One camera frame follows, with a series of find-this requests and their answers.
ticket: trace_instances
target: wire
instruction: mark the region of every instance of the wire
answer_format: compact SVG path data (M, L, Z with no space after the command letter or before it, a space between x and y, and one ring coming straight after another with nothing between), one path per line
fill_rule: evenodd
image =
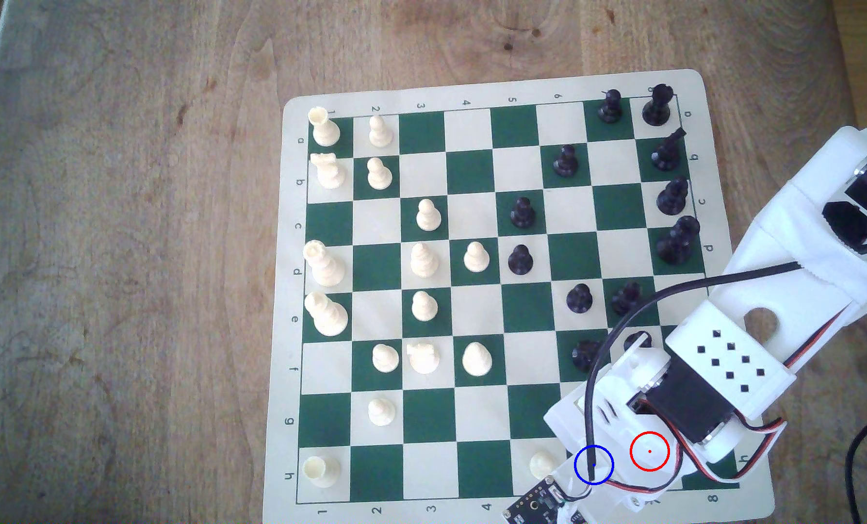
M851 507L851 520L853 524L860 524L860 512L857 511L857 498L853 492L853 456L857 453L860 443L867 438L867 425L851 441L847 456L844 458L844 488L847 491L847 504Z

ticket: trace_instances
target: wooden table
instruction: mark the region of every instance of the wooden table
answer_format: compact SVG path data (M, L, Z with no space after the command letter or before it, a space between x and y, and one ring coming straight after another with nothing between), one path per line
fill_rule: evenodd
M853 122L830 7L15 0L0 33L0 520L260 518L282 105L691 67L731 232ZM867 318L775 414L771 521L843 521ZM867 519L867 443L858 456Z

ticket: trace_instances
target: black chess piece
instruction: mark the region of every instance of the black chess piece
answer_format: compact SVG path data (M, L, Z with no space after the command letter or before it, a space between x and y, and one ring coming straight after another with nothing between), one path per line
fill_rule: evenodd
M508 256L508 268L515 275L526 275L534 268L534 257L523 244L514 246L514 251Z
M657 196L657 208L664 214L675 215L686 208L688 181L685 178L673 178Z
M669 101L672 100L672 88L666 84L657 84L653 88L650 101L644 105L642 113L644 121L651 126L661 126L669 120Z
M613 124L621 119L621 92L617 89L605 91L605 101L598 107L598 117L605 124Z
M672 266L682 264L692 255L692 241L699 234L699 221L694 216L681 216L669 233L657 241L657 255Z
M582 340L572 349L572 364L582 373L591 371L591 363L598 358L601 342Z
M585 313L591 307L591 290L584 283L577 283L566 295L566 305L574 313Z
M553 170L556 174L569 178L579 171L579 161L576 159L576 148L563 146L559 152L559 158L553 161Z
M510 210L510 222L521 229L531 227L537 221L537 212L530 206L530 198L519 196Z
M611 298L611 309L617 316L625 316L640 301L640 284L635 281L627 282L623 288L614 293Z
M657 150L650 154L650 161L660 171L672 171L679 167L682 156L679 151L679 139L686 136L686 130L679 128L667 136L657 146Z

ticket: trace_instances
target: vinyl chess mat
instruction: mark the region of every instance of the vinyl chess mat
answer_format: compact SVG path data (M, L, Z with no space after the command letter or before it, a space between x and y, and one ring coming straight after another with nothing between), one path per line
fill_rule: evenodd
M675 96L669 121L653 127L641 110L659 83ZM596 111L612 88L622 93L623 116L605 124ZM341 131L331 147L312 138L307 113L318 105ZM394 133L386 147L368 140L376 114ZM684 160L661 172L650 154L680 125ZM575 146L572 178L553 170L561 145ZM325 189L309 158L331 152L346 182ZM367 182L372 157L392 170L384 190ZM677 176L689 180L689 194L683 213L669 216L656 197ZM518 196L537 211L532 228L509 220ZM442 214L434 231L416 224L424 197ZM528 470L531 456L542 449L560 463L567 458L543 414L584 383L570 353L617 323L614 292L632 280L649 295L717 275L731 254L704 86L690 70L295 98L284 109L279 202L265 522L503 522L501 511L538 482ZM693 256L670 266L655 244L683 214L695 215L702 231ZM313 280L301 251L310 240L345 263L340 284L324 289ZM463 264L473 240L491 259L481 273ZM440 260L427 279L410 269L417 242ZM507 265L517 244L534 259L523 276ZM594 299L584 314L566 305L579 282ZM439 305L426 323L411 314L420 289ZM349 323L339 336L314 328L303 307L312 291L346 309ZM697 290L663 300L622 340L642 329L661 345L705 297ZM428 375L405 361L405 345L419 340L439 351ZM482 377L460 362L472 341L493 358ZM392 373L373 367L377 343L401 354ZM609 356L622 353L619 342ZM368 419L368 404L379 397L397 409L391 425ZM301 477L301 464L314 455L339 461L332 487ZM740 459L730 454L715 470L731 475ZM772 491L765 462L758 469L739 485L687 475L624 521L763 517Z

